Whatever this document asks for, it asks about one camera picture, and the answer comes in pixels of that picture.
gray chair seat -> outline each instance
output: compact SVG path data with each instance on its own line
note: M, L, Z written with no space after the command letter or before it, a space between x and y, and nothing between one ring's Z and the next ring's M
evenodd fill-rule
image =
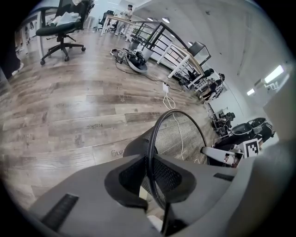
M59 33L67 33L74 31L79 27L80 22L71 22L59 26L42 27L36 31L37 36L51 36Z

laminate flooring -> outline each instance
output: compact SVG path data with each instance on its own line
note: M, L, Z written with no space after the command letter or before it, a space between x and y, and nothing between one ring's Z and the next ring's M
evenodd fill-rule
M24 208L76 171L121 158L126 145L167 111L161 82L116 68L110 50L128 47L124 39L88 30L71 36L85 45L85 52L69 49L65 62L58 51L41 66L34 39L29 53L20 56L25 64L21 72L0 84L1 174ZM56 39L43 41L44 50L57 44ZM167 78L166 68L153 61L147 65L150 78L180 89ZM169 96L213 144L216 136L198 99L173 90Z

shoe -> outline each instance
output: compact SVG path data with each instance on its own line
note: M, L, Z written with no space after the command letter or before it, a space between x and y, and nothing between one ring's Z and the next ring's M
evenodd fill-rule
M11 75L13 75L13 76L16 75L21 69L23 69L23 67L24 67L24 64L21 62L18 70L13 71L11 73Z

cable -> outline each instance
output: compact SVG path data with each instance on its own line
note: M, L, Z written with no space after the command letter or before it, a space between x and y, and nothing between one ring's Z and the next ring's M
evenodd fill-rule
M167 107L167 105L165 104L165 99L167 99L168 104L169 104L169 106L170 106L171 108L168 108L168 107ZM171 106L170 100L174 103L174 107ZM176 103L175 103L175 101L173 101L170 97L168 97L167 94L166 94L165 97L163 97L163 101L162 101L162 102L163 102L163 104L165 105L165 107L166 107L168 110L171 110L171 109L176 108Z
M166 99L167 99L167 101L168 101L168 104L169 104L170 108L167 107L167 105L165 104L165 100L166 100ZM163 101L162 101L162 102L163 102L163 104L165 105L165 107L166 107L168 110L171 110L171 109L176 108L176 103L175 103L175 101L173 101L170 97L168 97L167 93L166 93L165 97L163 98ZM182 143L181 156L182 156L182 160L184 160L184 157L183 157L183 149L184 149L184 145L183 145L183 138L182 138L182 134L181 134L180 124L179 124L179 122L177 121L177 119L175 118L174 113L173 113L173 117L174 117L175 121L176 121L177 124L178 124L178 130L179 130L179 133L180 133L181 143Z
M133 74L133 75L145 76L146 78L148 78L148 79L151 80L151 81L159 81L159 82L163 82L165 85L167 85L168 87L170 87L170 89L172 89L173 91L183 92L183 88L182 88L182 87L181 87L181 90L174 89L174 88L171 88L170 85L168 85L166 82L164 82L164 81L162 81L162 80L153 80L153 79L151 79L150 77L148 77L148 76L146 76L146 75L144 75L144 74L141 74L141 73L132 73L132 72L124 71L124 70L120 69L120 68L117 66L117 63L118 63L118 61L115 62L115 66L116 66L116 68L117 68L118 70L122 71L122 72L125 72L125 73L127 73L127 74Z

mesh chair back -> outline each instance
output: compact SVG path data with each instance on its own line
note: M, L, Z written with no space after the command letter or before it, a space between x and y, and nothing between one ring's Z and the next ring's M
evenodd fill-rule
M103 19L99 22L100 25L103 25L103 24L104 24L104 22L105 22L105 20L106 20L106 17L107 17L107 14L108 14L108 13L106 13L106 12L104 13L104 15L103 15Z
M170 110L164 119L159 118L157 120L156 125L158 123L160 123L160 126L156 133L154 154L166 155L198 164L209 163L207 156L200 152L206 146L204 136L190 116L182 111ZM140 154L142 157L147 157L149 142L152 139L155 126L129 143L123 156ZM157 161L154 162L153 170L157 194L153 194L150 190L147 175L144 177L141 186L148 193L156 196L158 204L164 208L166 203L164 193L168 191L167 189L174 189L178 186L180 176Z

